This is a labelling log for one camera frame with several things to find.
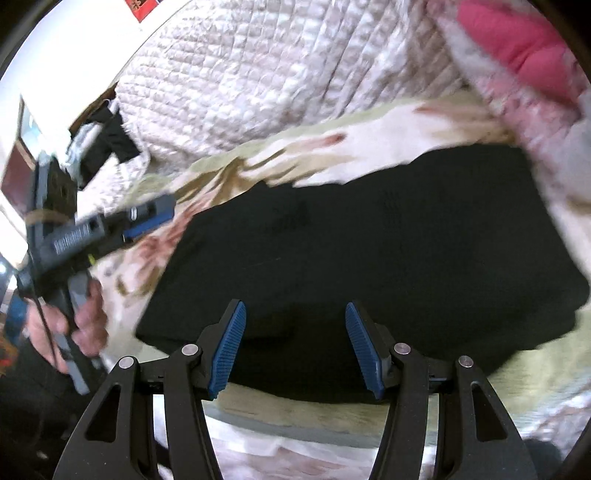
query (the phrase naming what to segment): blue rubber pad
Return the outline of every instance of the blue rubber pad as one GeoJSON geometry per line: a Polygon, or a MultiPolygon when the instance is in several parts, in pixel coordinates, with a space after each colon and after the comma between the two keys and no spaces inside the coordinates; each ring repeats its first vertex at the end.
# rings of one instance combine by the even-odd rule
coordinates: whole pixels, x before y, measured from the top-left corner
{"type": "Polygon", "coordinates": [[[212,377],[207,386],[207,392],[211,399],[217,398],[217,395],[228,384],[228,378],[230,378],[245,328],[246,307],[242,302],[239,302],[212,359],[212,377]]]}
{"type": "Polygon", "coordinates": [[[143,235],[151,230],[158,228],[163,223],[166,223],[169,220],[172,220],[173,217],[174,217],[174,208],[170,209],[167,212],[163,212],[160,215],[157,215],[157,216],[151,218],[150,220],[146,220],[144,223],[140,223],[139,225],[136,225],[132,228],[129,228],[128,230],[125,230],[123,232],[123,235],[125,238],[132,240],[140,235],[143,235]]]}
{"type": "Polygon", "coordinates": [[[365,386],[374,393],[376,400],[381,400],[386,390],[382,380],[382,363],[353,303],[349,303],[345,309],[345,325],[365,386]]]}

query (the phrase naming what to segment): wall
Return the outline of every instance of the wall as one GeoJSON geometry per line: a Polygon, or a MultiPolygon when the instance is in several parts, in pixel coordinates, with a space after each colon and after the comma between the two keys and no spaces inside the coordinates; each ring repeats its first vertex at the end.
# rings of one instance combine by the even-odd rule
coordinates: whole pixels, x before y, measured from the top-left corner
{"type": "MultiPolygon", "coordinates": [[[[0,79],[0,181],[17,136],[21,95],[48,143],[63,155],[71,123],[188,1],[163,0],[141,24],[125,0],[62,0],[43,18],[0,79]]],[[[0,237],[0,251],[13,259],[21,255],[24,239],[18,231],[24,224],[0,197],[0,217],[7,216],[0,218],[0,231],[16,225],[10,236],[0,237]]]]}

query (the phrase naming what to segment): human hand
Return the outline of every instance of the human hand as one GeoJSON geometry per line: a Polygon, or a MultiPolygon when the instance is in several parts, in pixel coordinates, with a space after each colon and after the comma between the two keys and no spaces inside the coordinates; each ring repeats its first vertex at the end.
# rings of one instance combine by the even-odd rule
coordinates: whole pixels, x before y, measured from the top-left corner
{"type": "MultiPolygon", "coordinates": [[[[102,287],[98,280],[91,280],[88,285],[89,296],[86,303],[76,312],[74,321],[79,330],[72,333],[72,339],[80,348],[80,351],[88,356],[94,357],[105,347],[108,334],[106,331],[107,316],[103,311],[102,287]]],[[[64,314],[51,305],[43,305],[43,315],[47,326],[52,333],[68,334],[68,321],[64,314]]],[[[68,366],[61,357],[56,343],[52,340],[56,352],[57,365],[54,365],[53,354],[41,316],[34,303],[30,302],[27,311],[27,327],[31,344],[39,354],[50,364],[56,367],[61,373],[68,373],[68,366]]]]}

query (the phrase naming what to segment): black cloth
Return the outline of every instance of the black cloth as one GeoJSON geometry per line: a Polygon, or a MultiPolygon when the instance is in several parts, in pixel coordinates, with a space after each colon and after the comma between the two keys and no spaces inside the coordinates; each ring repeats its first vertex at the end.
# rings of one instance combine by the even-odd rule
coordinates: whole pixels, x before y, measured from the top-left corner
{"type": "Polygon", "coordinates": [[[95,122],[103,125],[103,129],[88,148],[80,163],[82,187],[95,177],[100,168],[114,153],[119,162],[125,163],[139,155],[138,147],[123,129],[123,119],[119,112],[112,113],[108,102],[97,108],[85,123],[95,122]]]}
{"type": "Polygon", "coordinates": [[[0,378],[0,480],[50,480],[91,398],[24,342],[16,366],[0,378]]]}
{"type": "Polygon", "coordinates": [[[231,381],[371,401],[345,329],[351,300],[397,341],[434,358],[470,355],[490,374],[570,331],[588,296],[522,150],[472,145],[345,185],[259,183],[199,213],[137,336],[170,353],[241,299],[231,381]]]}

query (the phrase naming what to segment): quilted fabric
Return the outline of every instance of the quilted fabric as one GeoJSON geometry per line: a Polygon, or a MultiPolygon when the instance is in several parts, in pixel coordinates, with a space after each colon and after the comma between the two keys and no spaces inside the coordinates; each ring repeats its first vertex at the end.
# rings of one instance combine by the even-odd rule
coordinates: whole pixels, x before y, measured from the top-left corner
{"type": "Polygon", "coordinates": [[[119,80],[158,173],[286,128],[462,85],[425,0],[192,0],[119,80]]]}

